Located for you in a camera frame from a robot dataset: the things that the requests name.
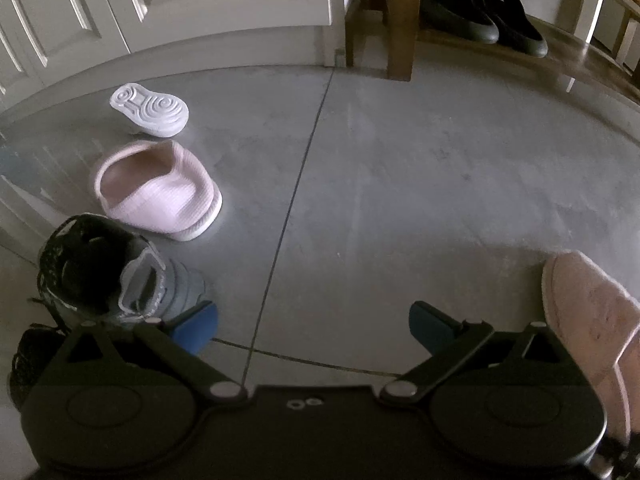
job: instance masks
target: silver bolt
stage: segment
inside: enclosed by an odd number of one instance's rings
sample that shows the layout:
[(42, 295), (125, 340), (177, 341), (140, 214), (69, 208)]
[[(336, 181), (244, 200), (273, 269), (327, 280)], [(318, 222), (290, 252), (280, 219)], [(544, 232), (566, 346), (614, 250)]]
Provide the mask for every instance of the silver bolt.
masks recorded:
[(385, 386), (385, 391), (392, 397), (413, 397), (418, 393), (418, 386), (409, 381), (393, 381)]
[(287, 402), (287, 408), (290, 410), (304, 410), (306, 403), (302, 399), (291, 399)]
[(240, 395), (241, 392), (242, 386), (233, 381), (220, 381), (212, 384), (209, 388), (209, 393), (218, 399), (233, 399)]

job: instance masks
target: tile floor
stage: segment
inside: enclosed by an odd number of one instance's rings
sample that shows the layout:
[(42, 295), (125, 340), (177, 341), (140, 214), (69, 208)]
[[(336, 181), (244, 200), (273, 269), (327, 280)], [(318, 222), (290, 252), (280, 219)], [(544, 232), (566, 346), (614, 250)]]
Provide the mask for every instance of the tile floor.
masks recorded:
[[(379, 387), (428, 357), (409, 334), (413, 301), (519, 330), (542, 318), (541, 264), (563, 248), (640, 294), (635, 112), (580, 83), (565, 94), (556, 79), (435, 46), (420, 46), (410, 83), (376, 74), (236, 68), (144, 82), (188, 103), (175, 140), (224, 196), (197, 240), (156, 237), (212, 285), (220, 330), (203, 359), (248, 384)], [(22, 330), (44, 316), (24, 299), (47, 229), (98, 211), (89, 168), (130, 140), (109, 95), (2, 131), (2, 377)], [(15, 212), (33, 208), (31, 232)], [(4, 393), (0, 416), (12, 457), (0, 478), (20, 478), (33, 459)]]

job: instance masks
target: pink ribbed fabric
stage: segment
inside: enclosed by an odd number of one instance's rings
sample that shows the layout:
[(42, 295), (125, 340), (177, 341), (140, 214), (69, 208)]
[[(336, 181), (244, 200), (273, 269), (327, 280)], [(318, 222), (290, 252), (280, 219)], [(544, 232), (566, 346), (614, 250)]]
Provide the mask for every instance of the pink ribbed fabric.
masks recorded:
[(551, 257), (542, 283), (546, 320), (596, 389), (607, 433), (640, 431), (640, 304), (584, 254)]
[(222, 203), (207, 170), (174, 140), (139, 140), (109, 154), (92, 188), (110, 218), (179, 240), (203, 232)]

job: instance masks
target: white baseboard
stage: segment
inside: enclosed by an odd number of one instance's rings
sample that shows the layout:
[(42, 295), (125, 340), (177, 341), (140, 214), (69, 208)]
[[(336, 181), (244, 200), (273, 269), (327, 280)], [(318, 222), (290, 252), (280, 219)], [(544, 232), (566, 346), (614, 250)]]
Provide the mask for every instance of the white baseboard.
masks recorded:
[(242, 30), (135, 52), (84, 70), (27, 97), (0, 114), (0, 126), (69, 99), (132, 81), (233, 66), (322, 65), (327, 48), (323, 29)]

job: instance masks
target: black clog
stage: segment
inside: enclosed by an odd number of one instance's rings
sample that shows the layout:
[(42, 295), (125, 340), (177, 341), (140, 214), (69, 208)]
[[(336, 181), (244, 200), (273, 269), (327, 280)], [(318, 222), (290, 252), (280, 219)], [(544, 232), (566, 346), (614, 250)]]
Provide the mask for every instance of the black clog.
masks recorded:
[(501, 44), (530, 56), (546, 56), (545, 38), (527, 18), (520, 0), (474, 0), (474, 3), (498, 26)]
[(423, 19), (434, 28), (481, 43), (498, 41), (495, 23), (473, 0), (420, 0)]

